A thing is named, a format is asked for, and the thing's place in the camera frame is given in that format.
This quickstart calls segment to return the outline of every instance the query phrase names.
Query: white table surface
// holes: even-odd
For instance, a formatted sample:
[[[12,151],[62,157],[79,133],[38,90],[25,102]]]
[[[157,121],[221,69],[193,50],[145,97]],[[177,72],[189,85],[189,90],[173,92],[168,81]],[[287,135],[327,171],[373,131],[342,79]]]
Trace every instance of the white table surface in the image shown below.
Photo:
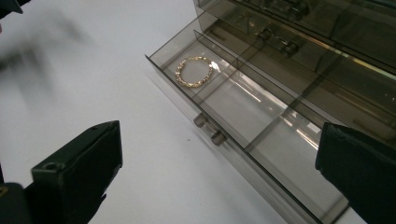
[[[191,0],[35,0],[0,20],[0,162],[7,182],[118,119],[124,165],[91,223],[285,223],[149,76],[196,17]],[[19,52],[19,56],[9,56]]]

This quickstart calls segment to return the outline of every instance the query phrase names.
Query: ring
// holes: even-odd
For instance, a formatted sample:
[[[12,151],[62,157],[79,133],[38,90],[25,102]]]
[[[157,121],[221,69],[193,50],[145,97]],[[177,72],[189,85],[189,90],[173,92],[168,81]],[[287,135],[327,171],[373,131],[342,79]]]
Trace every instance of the ring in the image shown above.
[[[183,70],[184,65],[186,65],[187,61],[198,61],[198,60],[203,60],[205,62],[207,62],[209,64],[209,72],[207,73],[207,76],[204,77],[204,79],[197,81],[197,82],[186,82],[185,80],[183,80],[183,78],[181,78],[181,71]],[[176,80],[178,81],[178,83],[182,86],[185,87],[189,87],[189,88],[198,88],[200,87],[202,84],[204,84],[206,81],[208,81],[210,79],[210,76],[212,76],[212,72],[213,72],[213,66],[212,66],[212,61],[210,61],[208,58],[205,57],[190,57],[190,58],[186,58],[183,62],[180,63],[180,65],[178,66],[177,70],[176,70]]]

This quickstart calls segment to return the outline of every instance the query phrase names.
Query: drawer handle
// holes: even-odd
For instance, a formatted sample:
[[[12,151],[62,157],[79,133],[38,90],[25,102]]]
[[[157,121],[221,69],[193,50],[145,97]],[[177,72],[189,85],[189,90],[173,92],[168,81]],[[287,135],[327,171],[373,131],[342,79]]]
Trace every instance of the drawer handle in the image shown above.
[[[297,45],[297,43],[295,43],[294,41],[288,41],[285,40],[284,38],[278,36],[277,34],[275,34],[271,29],[269,28],[264,28],[259,34],[258,37],[264,41],[265,43],[267,43],[268,45],[270,44],[270,39],[274,39],[276,43],[272,42],[273,44],[271,45],[272,47],[274,47],[275,49],[279,50],[279,52],[285,57],[285,58],[289,58],[291,56],[293,56],[293,54],[295,54],[298,49],[299,46]]]
[[[227,137],[219,131],[214,125],[212,125],[209,120],[203,115],[199,114],[195,119],[194,119],[194,124],[198,128],[203,128],[205,125],[210,126],[210,132],[213,133],[210,139],[212,140],[213,144],[215,146],[220,146],[225,140],[227,140]]]
[[[259,7],[272,11],[289,21],[300,21],[309,13],[309,6],[305,1],[299,0],[261,0]]]

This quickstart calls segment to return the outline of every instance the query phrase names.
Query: smoked plastic organizer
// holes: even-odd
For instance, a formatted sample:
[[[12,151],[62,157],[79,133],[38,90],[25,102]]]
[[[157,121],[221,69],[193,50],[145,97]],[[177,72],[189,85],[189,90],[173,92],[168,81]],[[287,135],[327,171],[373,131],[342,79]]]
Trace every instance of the smoked plastic organizer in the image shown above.
[[[387,1],[195,0],[148,57],[164,93],[289,223],[334,223],[347,199],[315,169],[325,122],[396,146],[396,12]],[[212,74],[177,81],[186,58]],[[207,76],[204,60],[181,76]]]

